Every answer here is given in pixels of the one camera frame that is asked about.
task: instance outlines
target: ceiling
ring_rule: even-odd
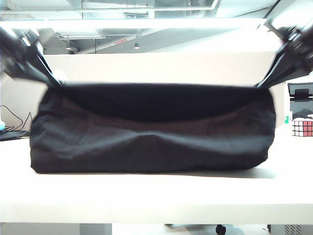
[[[154,11],[153,8],[209,7],[213,0],[2,0],[2,11],[26,11],[23,14],[2,14],[2,21],[15,20],[95,20],[95,19],[167,19],[167,18],[262,18],[276,0],[216,0],[212,10]],[[146,11],[135,8],[146,7]],[[99,12],[75,12],[73,9],[105,9]],[[45,54],[67,53],[136,53],[149,52],[199,38],[225,33],[221,29],[125,29],[63,27],[44,45]],[[134,50],[134,42],[140,44]]]

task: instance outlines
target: black fabric bag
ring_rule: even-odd
[[[63,84],[31,126],[40,173],[248,169],[265,161],[275,110],[268,88]]]

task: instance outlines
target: ceiling light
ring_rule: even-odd
[[[84,30],[100,28],[257,28],[261,18],[195,18],[195,19],[136,19],[136,20],[52,20],[52,21],[1,21],[0,26],[9,28],[53,28]]]

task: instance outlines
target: chair wheel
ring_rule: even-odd
[[[221,224],[218,224],[215,228],[215,232],[218,234],[218,235],[225,235],[226,234],[226,227],[221,225]]]

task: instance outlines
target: white partition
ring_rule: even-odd
[[[55,74],[63,74],[67,82],[174,82],[250,86],[264,77],[274,54],[274,51],[242,51],[45,57]],[[37,82],[12,80],[3,76],[1,104],[7,105],[22,119],[30,111],[35,116],[45,89],[45,85]],[[277,125],[281,125],[284,115],[284,86],[278,85],[272,90]],[[7,125],[18,125],[18,120],[4,109],[1,110],[1,119]]]

